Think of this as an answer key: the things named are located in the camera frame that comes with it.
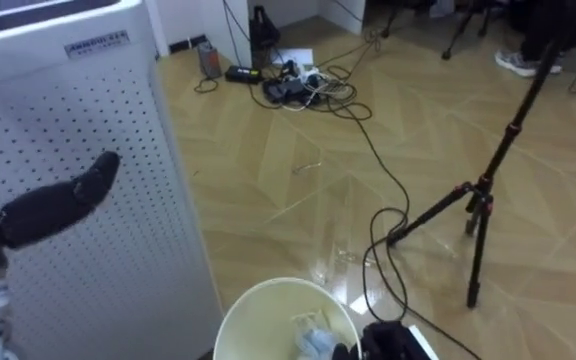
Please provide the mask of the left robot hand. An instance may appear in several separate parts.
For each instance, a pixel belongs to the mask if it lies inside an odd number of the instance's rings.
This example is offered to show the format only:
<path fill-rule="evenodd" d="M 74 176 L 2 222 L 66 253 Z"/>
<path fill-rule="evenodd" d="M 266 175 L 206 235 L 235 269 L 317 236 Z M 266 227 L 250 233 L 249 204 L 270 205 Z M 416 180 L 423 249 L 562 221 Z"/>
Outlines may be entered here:
<path fill-rule="evenodd" d="M 120 165 L 117 153 L 102 153 L 81 175 L 26 192 L 0 209 L 0 323 L 10 302 L 6 248 L 18 250 L 59 234 L 92 214 L 109 194 Z"/>

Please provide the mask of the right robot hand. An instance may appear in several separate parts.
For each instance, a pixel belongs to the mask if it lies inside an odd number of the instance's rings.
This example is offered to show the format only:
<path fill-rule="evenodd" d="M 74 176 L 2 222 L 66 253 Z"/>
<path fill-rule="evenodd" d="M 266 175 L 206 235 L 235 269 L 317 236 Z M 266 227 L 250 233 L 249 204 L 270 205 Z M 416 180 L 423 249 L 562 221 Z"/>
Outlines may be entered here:
<path fill-rule="evenodd" d="M 363 329 L 353 346 L 337 344 L 332 360 L 439 360 L 439 356 L 415 326 L 401 321 L 375 322 Z"/>

